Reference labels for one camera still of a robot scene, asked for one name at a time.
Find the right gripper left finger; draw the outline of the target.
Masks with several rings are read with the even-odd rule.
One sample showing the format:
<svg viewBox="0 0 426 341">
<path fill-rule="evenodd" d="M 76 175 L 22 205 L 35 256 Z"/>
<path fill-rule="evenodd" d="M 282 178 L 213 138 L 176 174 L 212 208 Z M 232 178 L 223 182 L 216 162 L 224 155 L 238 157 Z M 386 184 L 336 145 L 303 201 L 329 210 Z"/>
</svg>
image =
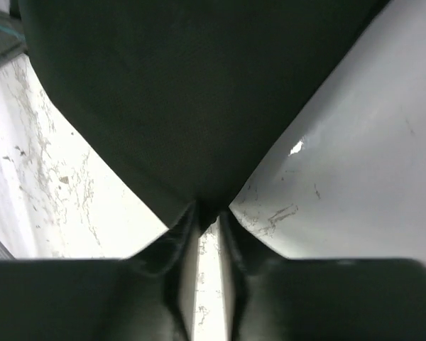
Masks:
<svg viewBox="0 0 426 341">
<path fill-rule="evenodd" d="M 193 203 L 174 227 L 129 259 L 143 340 L 192 339 L 199 238 Z"/>
</svg>

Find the black t shirt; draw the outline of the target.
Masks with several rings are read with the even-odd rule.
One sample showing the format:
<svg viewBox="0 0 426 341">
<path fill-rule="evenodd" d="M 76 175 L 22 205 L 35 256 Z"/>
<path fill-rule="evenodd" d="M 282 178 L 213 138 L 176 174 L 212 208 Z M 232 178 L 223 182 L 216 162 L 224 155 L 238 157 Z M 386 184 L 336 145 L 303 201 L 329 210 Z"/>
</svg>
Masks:
<svg viewBox="0 0 426 341">
<path fill-rule="evenodd" d="M 60 113 L 167 226 L 226 209 L 384 1 L 20 1 Z"/>
</svg>

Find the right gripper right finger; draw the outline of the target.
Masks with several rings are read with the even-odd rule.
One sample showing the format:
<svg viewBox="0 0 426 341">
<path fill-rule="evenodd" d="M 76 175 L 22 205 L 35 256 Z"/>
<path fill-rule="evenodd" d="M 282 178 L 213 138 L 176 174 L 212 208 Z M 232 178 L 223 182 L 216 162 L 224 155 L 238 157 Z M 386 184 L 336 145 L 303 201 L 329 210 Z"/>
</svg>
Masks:
<svg viewBox="0 0 426 341">
<path fill-rule="evenodd" d="M 219 215 L 219 246 L 227 339 L 281 340 L 274 330 L 280 289 L 272 271 L 283 258 L 229 210 Z"/>
</svg>

